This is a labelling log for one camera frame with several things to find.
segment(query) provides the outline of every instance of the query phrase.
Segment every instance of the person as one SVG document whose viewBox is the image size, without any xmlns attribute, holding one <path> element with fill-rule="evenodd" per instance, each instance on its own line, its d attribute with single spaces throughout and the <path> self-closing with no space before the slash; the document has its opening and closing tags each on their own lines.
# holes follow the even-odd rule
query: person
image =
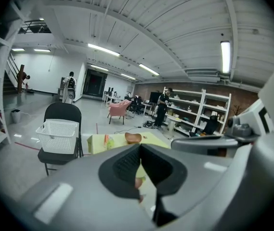
<svg viewBox="0 0 274 231">
<path fill-rule="evenodd" d="M 172 88 L 168 88 L 166 92 L 160 95 L 157 102 L 157 117 L 155 123 L 152 128 L 159 128 L 165 118 L 165 114 L 167 112 L 167 104 L 169 102 L 169 96 L 173 92 Z"/>
<path fill-rule="evenodd" d="M 77 86 L 77 81 L 74 78 L 74 72 L 70 72 L 69 76 L 67 76 L 63 80 L 63 83 L 65 85 L 64 85 L 64 89 L 63 89 L 63 99 L 62 99 L 62 102 L 63 103 L 70 103 L 70 104 L 72 104 L 74 96 L 75 96 L 74 92 L 75 92 L 75 89 L 76 89 L 76 86 Z"/>
<path fill-rule="evenodd" d="M 25 79 L 30 79 L 31 76 L 30 75 L 26 75 L 25 72 L 22 73 L 22 76 L 21 76 L 21 79 L 19 80 L 19 74 L 20 72 L 16 75 L 17 76 L 17 80 L 18 80 L 18 85 L 17 85 L 17 90 L 18 90 L 18 93 L 21 93 L 21 89 L 22 89 L 22 84 L 24 84 L 24 80 Z"/>
</svg>

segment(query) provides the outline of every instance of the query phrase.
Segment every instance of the pink armchair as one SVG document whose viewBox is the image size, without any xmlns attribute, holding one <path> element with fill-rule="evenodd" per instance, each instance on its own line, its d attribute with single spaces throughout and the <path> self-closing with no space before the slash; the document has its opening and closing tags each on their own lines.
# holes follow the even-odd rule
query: pink armchair
<svg viewBox="0 0 274 231">
<path fill-rule="evenodd" d="M 128 100 L 123 100 L 120 103 L 111 103 L 109 106 L 109 115 L 110 116 L 110 120 L 109 120 L 109 124 L 111 122 L 111 117 L 113 116 L 119 116 L 119 118 L 121 119 L 121 116 L 123 117 L 123 124 L 124 124 L 124 115 L 126 112 L 126 108 L 128 107 L 128 105 L 130 105 L 131 101 Z"/>
</svg>

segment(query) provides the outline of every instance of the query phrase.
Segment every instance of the desk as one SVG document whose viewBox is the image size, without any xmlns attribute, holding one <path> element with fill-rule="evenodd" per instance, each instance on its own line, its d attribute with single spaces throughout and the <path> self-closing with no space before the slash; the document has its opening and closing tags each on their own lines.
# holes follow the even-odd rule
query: desk
<svg viewBox="0 0 274 231">
<path fill-rule="evenodd" d="M 169 123 L 169 125 L 168 125 L 168 128 L 169 128 L 169 135 L 170 135 L 171 137 L 173 137 L 173 136 L 174 136 L 173 131 L 174 131 L 174 128 L 175 128 L 175 126 L 176 126 L 176 123 L 177 123 L 177 122 L 181 122 L 182 120 L 179 119 L 179 118 L 176 118 L 176 117 L 174 117 L 174 116 L 170 116 L 170 115 L 167 116 L 167 119 L 170 119 L 170 123 Z"/>
<path fill-rule="evenodd" d="M 151 115 L 152 105 L 151 104 L 147 104 L 147 103 L 141 103 L 141 104 L 144 105 L 143 115 L 145 115 L 145 111 L 146 111 L 147 107 L 150 107 L 150 112 L 148 114 Z"/>
<path fill-rule="evenodd" d="M 110 102 L 112 102 L 112 99 L 123 101 L 123 99 L 121 99 L 121 98 L 115 98 L 115 97 L 110 97 L 110 96 L 106 95 L 106 107 L 107 107 L 108 98 L 110 99 Z"/>
<path fill-rule="evenodd" d="M 167 144 L 165 144 L 163 141 L 161 141 L 152 133 L 144 132 L 140 134 L 142 136 L 141 143 L 154 144 L 154 145 L 158 145 L 158 146 L 170 149 L 170 147 Z M 112 134 L 110 136 L 114 140 L 114 147 L 112 149 L 115 149 L 117 147 L 121 147 L 124 145 L 128 145 L 124 134 Z M 87 141 L 88 141 L 89 152 L 92 154 L 97 154 L 107 150 L 107 148 L 104 147 L 104 134 L 94 134 L 90 136 Z M 141 177 L 144 177 L 145 175 L 146 175 L 146 172 L 143 169 L 142 165 L 140 165 L 138 168 L 136 177 L 141 178 Z"/>
</svg>

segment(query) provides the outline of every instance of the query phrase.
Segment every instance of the white plastic basket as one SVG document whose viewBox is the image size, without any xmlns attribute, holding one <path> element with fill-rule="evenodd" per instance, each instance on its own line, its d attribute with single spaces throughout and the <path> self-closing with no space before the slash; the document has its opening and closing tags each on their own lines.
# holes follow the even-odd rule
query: white plastic basket
<svg viewBox="0 0 274 231">
<path fill-rule="evenodd" d="M 50 121 L 36 129 L 45 152 L 73 154 L 76 144 L 77 123 Z"/>
</svg>

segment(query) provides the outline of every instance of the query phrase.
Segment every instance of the black bag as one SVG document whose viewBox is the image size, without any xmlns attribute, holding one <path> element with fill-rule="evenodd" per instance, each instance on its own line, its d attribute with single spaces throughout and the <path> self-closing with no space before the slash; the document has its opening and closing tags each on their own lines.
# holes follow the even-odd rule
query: black bag
<svg viewBox="0 0 274 231">
<path fill-rule="evenodd" d="M 69 81 L 68 81 L 68 88 L 75 89 L 74 78 L 69 78 Z"/>
<path fill-rule="evenodd" d="M 145 128 L 150 128 L 150 127 L 152 127 L 153 123 L 154 123 L 154 121 L 146 121 L 143 123 L 143 126 Z"/>
</svg>

